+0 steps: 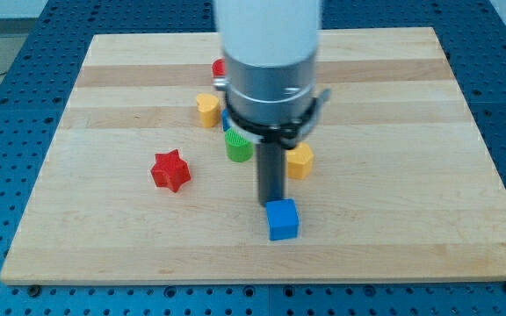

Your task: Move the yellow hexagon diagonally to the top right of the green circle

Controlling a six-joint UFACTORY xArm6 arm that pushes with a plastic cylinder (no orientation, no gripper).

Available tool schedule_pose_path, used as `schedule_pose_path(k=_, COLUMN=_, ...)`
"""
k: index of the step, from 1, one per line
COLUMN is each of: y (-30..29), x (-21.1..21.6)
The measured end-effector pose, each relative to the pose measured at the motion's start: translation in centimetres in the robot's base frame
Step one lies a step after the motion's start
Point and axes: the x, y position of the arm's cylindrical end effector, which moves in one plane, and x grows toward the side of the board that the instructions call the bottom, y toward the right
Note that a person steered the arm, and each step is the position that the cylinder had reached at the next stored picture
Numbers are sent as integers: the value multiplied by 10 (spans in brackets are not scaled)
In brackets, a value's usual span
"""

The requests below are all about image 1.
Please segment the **blue block behind arm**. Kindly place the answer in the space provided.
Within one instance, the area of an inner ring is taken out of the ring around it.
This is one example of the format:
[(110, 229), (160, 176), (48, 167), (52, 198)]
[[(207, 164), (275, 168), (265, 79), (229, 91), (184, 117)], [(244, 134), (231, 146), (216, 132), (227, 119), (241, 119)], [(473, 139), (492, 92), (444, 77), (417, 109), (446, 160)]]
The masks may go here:
[(222, 122), (222, 130), (225, 133), (231, 127), (231, 125), (229, 123), (229, 117), (228, 117), (228, 110), (227, 109), (224, 109), (221, 112), (221, 122)]

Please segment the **red block behind arm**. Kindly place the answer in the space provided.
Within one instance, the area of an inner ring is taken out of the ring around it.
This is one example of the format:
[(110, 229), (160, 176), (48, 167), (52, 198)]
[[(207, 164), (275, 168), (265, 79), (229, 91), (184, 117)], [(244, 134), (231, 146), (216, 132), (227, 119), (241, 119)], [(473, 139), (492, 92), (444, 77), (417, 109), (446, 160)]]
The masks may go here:
[(225, 61), (223, 58), (217, 59), (212, 64), (213, 77), (222, 77), (226, 74)]

